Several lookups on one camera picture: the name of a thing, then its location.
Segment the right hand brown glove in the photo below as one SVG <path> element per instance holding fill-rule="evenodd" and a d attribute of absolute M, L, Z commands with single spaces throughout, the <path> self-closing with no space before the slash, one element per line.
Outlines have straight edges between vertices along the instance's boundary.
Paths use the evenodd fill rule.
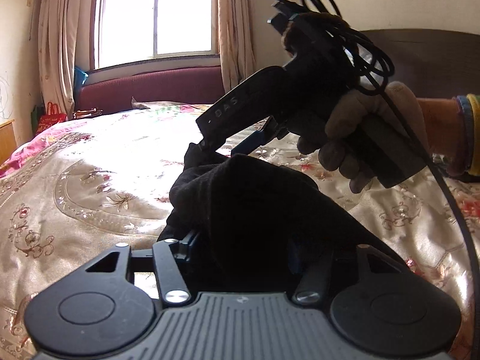
<path fill-rule="evenodd" d="M 430 152 L 422 109 L 413 91 L 405 84 L 394 81 L 386 86 L 385 94 L 402 113 L 425 150 Z M 375 173 L 347 149 L 343 138 L 354 133 L 362 119 L 370 114 L 380 116 L 399 133 L 406 133 L 382 96 L 367 96 L 352 90 L 338 101 L 323 133 L 315 137 L 301 136 L 297 143 L 298 151 L 304 155 L 318 150 L 318 159 L 323 168 L 330 172 L 338 170 L 349 180 L 350 190 L 354 194 L 360 193 Z"/>

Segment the right forearm with bracelets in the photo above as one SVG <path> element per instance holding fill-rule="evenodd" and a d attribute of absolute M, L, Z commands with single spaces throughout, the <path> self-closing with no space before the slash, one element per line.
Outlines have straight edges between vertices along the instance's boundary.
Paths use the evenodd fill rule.
<path fill-rule="evenodd" d="M 418 102 L 430 151 L 443 156 L 446 174 L 465 183 L 479 183 L 479 173 L 472 171 L 474 122 L 468 98 L 419 98 Z"/>

